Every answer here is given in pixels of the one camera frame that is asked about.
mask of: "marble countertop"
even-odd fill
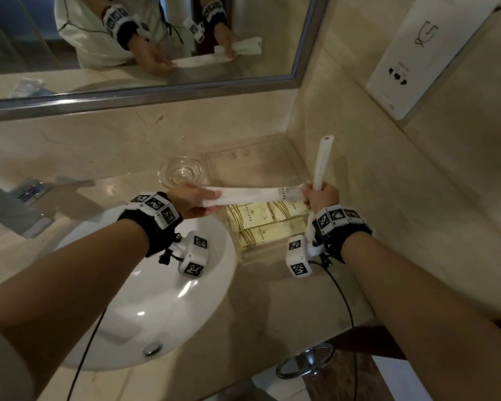
[[[55,245],[72,225],[159,186],[153,170],[54,188],[35,204],[56,219],[38,238],[26,241],[0,225],[0,282]],[[372,320],[369,303],[346,266],[335,263],[331,272],[355,323]],[[349,327],[347,308],[321,269],[307,278],[293,278],[283,254],[274,261],[240,263],[217,311],[184,345],[133,368],[84,371],[73,400],[202,399]],[[74,373],[60,368],[40,401],[64,399]]]

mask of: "glass soap dish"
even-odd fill
[[[211,152],[203,154],[202,163],[203,170],[210,181],[209,185],[215,187],[285,187],[302,184],[310,178],[306,166],[284,134],[219,145]],[[258,208],[249,206],[249,208],[242,209],[242,213],[258,210]],[[273,223],[257,227],[261,228],[259,234],[262,238],[263,234],[268,231],[275,230],[276,233],[280,233],[279,230],[291,227],[286,222],[293,223],[293,230],[298,231],[301,224],[306,224],[307,221],[307,215],[298,214],[286,221],[286,216],[279,219],[274,214],[275,211],[271,209]],[[250,263],[258,258],[263,260],[264,257],[271,261],[284,258],[285,244],[288,239],[284,232],[280,233],[283,237],[279,240],[265,244],[258,242],[254,246],[255,241],[259,240],[256,239],[258,235],[253,239],[248,233],[239,234],[238,228],[234,227],[233,206],[227,206],[219,212],[219,216],[231,232],[242,263]]]

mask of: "wrist tracker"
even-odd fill
[[[227,23],[227,12],[221,0],[212,0],[207,3],[202,9],[202,16],[204,17],[204,26],[208,30],[213,31],[220,22]]]
[[[122,49],[129,51],[128,42],[138,33],[139,25],[134,18],[120,5],[115,4],[105,9],[102,23],[111,37]]]
[[[167,249],[175,240],[175,228],[184,220],[163,192],[143,192],[124,207],[119,220],[140,225],[148,236],[146,257]]]
[[[341,248],[349,236],[355,232],[373,235],[373,230],[354,209],[339,204],[323,208],[312,224],[318,243],[324,243],[326,251],[341,263],[345,263]]]

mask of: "mirror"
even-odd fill
[[[166,100],[209,97],[190,94],[190,85],[220,88],[223,82],[237,84],[235,80],[284,80],[273,88],[293,87],[286,80],[293,80],[304,49],[312,3],[0,0],[0,101],[7,102],[0,111],[54,106],[9,116],[25,118],[160,102],[160,97],[133,99],[154,91],[171,91],[173,97]],[[313,39],[306,42],[311,49]],[[185,85],[187,94],[175,97]],[[100,102],[120,98],[122,90],[142,91],[127,93],[127,101]],[[65,108],[81,97],[97,103]]]

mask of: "hand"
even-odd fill
[[[128,42],[128,48],[140,67],[153,76],[167,77],[175,69],[172,60],[163,51],[138,34]]]
[[[232,50],[232,42],[236,42],[238,37],[222,22],[214,27],[214,36],[217,43],[220,44],[220,46],[224,46],[224,53],[226,53],[230,59],[234,59],[235,54]]]
[[[340,203],[340,193],[333,185],[323,182],[323,189],[312,190],[312,183],[302,186],[302,193],[307,199],[304,203],[308,209],[317,214],[323,208]]]
[[[199,218],[213,214],[219,207],[201,207],[202,200],[220,197],[220,191],[212,191],[197,186],[195,183],[181,183],[172,188],[167,197],[184,219]]]

